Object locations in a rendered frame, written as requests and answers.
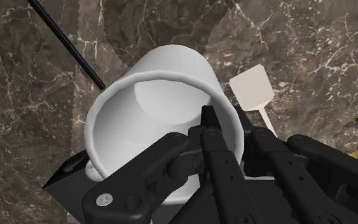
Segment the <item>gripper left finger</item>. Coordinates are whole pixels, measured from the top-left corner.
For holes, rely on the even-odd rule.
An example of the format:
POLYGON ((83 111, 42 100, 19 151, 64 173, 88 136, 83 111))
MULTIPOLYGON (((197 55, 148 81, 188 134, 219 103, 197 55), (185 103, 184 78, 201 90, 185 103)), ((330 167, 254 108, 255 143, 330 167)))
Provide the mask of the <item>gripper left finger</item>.
POLYGON ((202 108, 201 124, 188 135, 164 135, 86 193, 85 223, 156 224, 162 202, 198 172, 203 184, 164 224, 261 224, 212 106, 202 108))

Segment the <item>white cup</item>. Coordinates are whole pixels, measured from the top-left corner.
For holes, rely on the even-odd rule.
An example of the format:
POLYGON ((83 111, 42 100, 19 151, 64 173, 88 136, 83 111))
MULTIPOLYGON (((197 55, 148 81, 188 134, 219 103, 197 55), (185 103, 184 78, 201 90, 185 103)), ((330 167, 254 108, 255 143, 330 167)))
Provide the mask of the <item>white cup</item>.
POLYGON ((149 51, 89 110, 86 176, 101 182, 165 134, 187 134, 200 124, 205 105, 214 107, 227 147, 240 160, 244 131, 207 59, 182 45, 149 51))

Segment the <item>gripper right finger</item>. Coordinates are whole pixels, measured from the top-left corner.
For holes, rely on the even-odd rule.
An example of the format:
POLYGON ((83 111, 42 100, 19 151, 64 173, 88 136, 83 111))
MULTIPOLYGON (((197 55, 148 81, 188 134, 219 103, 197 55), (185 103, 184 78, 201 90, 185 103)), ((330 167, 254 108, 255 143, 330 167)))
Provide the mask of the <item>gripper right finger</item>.
POLYGON ((358 224, 358 159, 304 135, 282 141, 235 108, 252 177, 245 224, 358 224))

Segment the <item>thin black rod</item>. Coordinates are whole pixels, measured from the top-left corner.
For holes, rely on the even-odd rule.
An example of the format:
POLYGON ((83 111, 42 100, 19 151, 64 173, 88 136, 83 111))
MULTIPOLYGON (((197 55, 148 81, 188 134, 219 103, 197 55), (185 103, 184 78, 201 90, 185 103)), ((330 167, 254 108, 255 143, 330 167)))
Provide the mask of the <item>thin black rod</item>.
POLYGON ((93 81, 94 85, 99 90, 104 90, 106 85, 99 78, 97 73, 92 69, 89 63, 83 58, 83 56, 77 51, 76 47, 70 42, 69 38, 64 34, 60 27, 55 23, 55 21, 49 16, 45 11, 42 5, 38 0, 26 0, 34 11, 40 16, 43 22, 49 27, 49 29, 54 33, 54 35, 59 39, 59 41, 64 45, 66 50, 71 54, 75 61, 80 65, 84 70, 86 75, 93 81))

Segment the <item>white spatula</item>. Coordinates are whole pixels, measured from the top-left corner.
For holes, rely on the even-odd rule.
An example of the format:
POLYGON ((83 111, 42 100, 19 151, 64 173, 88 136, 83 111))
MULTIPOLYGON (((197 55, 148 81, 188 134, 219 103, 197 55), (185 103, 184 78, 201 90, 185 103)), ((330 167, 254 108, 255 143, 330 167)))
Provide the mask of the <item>white spatula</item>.
POLYGON ((275 95, 265 68, 258 64, 231 78, 229 86, 242 110, 259 111, 267 128, 277 136, 265 110, 275 95))

